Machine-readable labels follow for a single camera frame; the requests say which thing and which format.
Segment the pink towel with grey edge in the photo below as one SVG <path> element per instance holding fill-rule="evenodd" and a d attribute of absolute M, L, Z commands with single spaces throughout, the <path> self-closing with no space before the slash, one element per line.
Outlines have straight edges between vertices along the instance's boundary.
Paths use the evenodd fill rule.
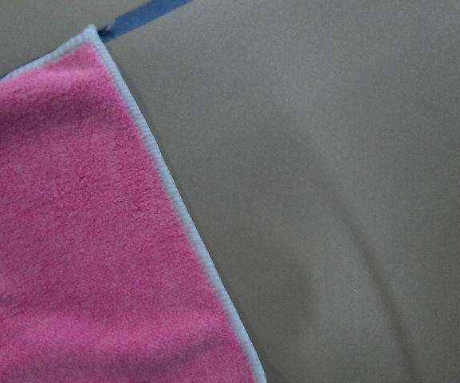
<path fill-rule="evenodd" d="M 263 382 L 93 26 L 0 80 L 0 382 Z"/>

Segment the brown paper table cover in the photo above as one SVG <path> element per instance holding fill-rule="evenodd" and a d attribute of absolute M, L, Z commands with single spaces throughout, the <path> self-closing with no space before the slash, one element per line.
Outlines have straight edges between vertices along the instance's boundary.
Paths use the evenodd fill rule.
<path fill-rule="evenodd" d="M 460 1 L 194 1 L 108 44 L 271 382 L 460 382 Z"/>

